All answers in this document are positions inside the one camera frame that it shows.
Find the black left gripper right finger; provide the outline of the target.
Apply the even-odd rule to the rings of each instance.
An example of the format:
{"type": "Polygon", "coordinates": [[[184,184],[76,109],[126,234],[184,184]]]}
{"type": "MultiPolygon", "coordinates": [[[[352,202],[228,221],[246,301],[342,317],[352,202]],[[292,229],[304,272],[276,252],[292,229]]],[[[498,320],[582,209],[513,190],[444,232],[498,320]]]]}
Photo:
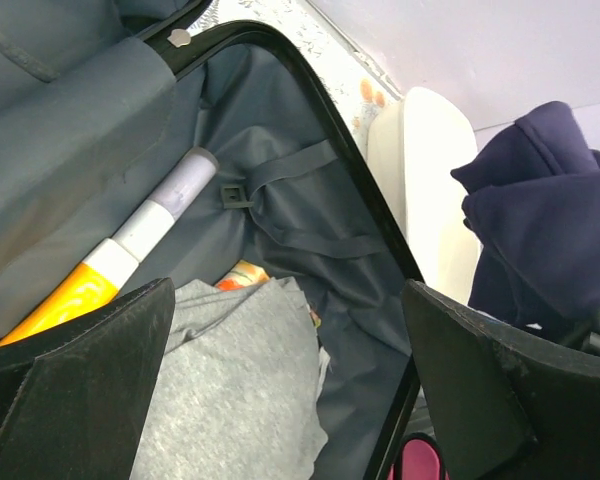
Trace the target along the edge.
{"type": "Polygon", "coordinates": [[[453,479],[600,479],[600,357],[410,280],[405,320],[453,479]]]}

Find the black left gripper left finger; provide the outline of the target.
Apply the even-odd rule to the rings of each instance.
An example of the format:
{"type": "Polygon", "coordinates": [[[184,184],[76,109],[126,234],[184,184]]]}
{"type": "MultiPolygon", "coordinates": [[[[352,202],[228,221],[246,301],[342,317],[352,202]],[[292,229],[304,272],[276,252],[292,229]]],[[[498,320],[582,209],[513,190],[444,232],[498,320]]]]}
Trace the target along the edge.
{"type": "Polygon", "coordinates": [[[168,278],[0,347],[0,479],[126,479],[175,307],[168,278]]]}

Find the dark purple garment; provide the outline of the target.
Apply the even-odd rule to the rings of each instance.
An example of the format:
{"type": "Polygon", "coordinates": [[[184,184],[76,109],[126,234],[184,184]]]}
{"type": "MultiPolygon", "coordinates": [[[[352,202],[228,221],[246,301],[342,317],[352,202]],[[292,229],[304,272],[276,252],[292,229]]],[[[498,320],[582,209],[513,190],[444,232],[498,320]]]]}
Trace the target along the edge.
{"type": "Polygon", "coordinates": [[[572,109],[533,109],[451,176],[482,245],[469,306],[570,343],[600,314],[600,151],[572,109]]]}

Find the blue fish-print suitcase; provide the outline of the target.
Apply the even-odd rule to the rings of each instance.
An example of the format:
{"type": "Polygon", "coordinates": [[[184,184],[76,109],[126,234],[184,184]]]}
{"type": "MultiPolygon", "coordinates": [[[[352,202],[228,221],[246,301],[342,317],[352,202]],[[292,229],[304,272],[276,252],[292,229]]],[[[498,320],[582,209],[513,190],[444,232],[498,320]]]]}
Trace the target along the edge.
{"type": "Polygon", "coordinates": [[[317,479],[384,479],[418,390],[401,292],[420,273],[289,39],[204,1],[0,1],[0,338],[192,147],[219,170],[119,297],[237,261],[296,278],[331,357],[317,479]]]}

